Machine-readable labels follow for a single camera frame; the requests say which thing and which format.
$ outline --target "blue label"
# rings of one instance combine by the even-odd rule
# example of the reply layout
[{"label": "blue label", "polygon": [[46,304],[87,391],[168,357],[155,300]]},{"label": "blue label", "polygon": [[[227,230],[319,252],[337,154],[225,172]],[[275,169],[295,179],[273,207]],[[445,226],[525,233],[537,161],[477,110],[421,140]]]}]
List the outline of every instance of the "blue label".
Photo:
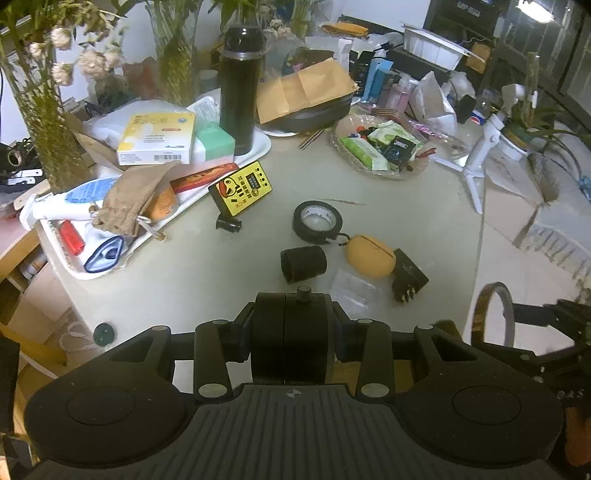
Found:
[{"label": "blue label", "polygon": [[102,200],[119,177],[87,181],[66,194],[67,203],[90,203]]},{"label": "blue label", "polygon": [[472,120],[474,123],[478,125],[484,125],[486,118],[484,118],[480,113],[473,111],[469,120]]}]

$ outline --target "red lighter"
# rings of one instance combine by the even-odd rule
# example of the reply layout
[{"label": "red lighter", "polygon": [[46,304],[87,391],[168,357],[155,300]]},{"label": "red lighter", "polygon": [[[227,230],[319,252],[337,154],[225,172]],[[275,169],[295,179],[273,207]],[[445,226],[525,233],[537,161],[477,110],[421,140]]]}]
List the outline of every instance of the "red lighter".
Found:
[{"label": "red lighter", "polygon": [[78,233],[78,230],[72,225],[72,222],[69,220],[64,220],[60,225],[60,237],[61,240],[66,245],[68,251],[74,255],[78,256],[84,250],[84,240]]}]

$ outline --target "green bottle cap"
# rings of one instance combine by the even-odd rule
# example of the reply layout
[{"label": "green bottle cap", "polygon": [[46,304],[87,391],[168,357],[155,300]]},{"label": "green bottle cap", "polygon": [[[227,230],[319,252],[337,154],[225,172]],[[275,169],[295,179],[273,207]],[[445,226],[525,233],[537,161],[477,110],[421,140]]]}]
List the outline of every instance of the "green bottle cap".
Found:
[{"label": "green bottle cap", "polygon": [[115,330],[108,323],[101,323],[95,328],[92,338],[98,346],[110,345],[115,340]]}]

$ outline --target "flower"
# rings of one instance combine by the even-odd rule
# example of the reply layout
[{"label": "flower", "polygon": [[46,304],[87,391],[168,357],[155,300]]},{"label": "flower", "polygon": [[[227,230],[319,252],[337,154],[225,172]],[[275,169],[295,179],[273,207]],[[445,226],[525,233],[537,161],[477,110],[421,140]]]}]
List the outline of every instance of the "flower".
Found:
[{"label": "flower", "polygon": [[113,47],[105,52],[105,64],[109,70],[121,65],[123,55],[119,47]]},{"label": "flower", "polygon": [[263,31],[271,33],[271,35],[273,35],[275,38],[279,38],[279,33],[277,33],[277,30],[275,30],[274,28],[266,28]]},{"label": "flower", "polygon": [[291,38],[293,36],[294,36],[294,34],[291,31],[290,27],[280,27],[277,30],[277,37],[278,38]]},{"label": "flower", "polygon": [[269,24],[269,27],[273,28],[275,30],[278,30],[282,26],[283,26],[283,20],[281,20],[279,18],[274,18],[273,20],[271,20],[271,23]]},{"label": "flower", "polygon": [[29,53],[35,60],[41,60],[45,53],[45,44],[33,42],[29,45]]},{"label": "flower", "polygon": [[107,61],[105,56],[96,50],[91,48],[83,51],[78,57],[78,65],[80,71],[91,78],[101,79],[105,78],[111,71],[107,67]]},{"label": "flower", "polygon": [[67,28],[56,27],[51,31],[51,42],[59,50],[68,50],[72,44],[72,34]]},{"label": "flower", "polygon": [[72,71],[73,66],[71,63],[65,61],[59,61],[51,67],[51,76],[58,85],[67,87],[72,84]]}]

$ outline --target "thermos lid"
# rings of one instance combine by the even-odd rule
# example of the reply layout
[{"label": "thermos lid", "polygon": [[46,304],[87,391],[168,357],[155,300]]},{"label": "thermos lid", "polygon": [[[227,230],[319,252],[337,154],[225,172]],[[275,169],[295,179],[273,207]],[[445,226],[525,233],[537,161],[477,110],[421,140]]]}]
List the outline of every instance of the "thermos lid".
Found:
[{"label": "thermos lid", "polygon": [[265,37],[257,27],[230,27],[226,32],[226,41],[222,56],[235,60],[255,60],[263,56]]}]

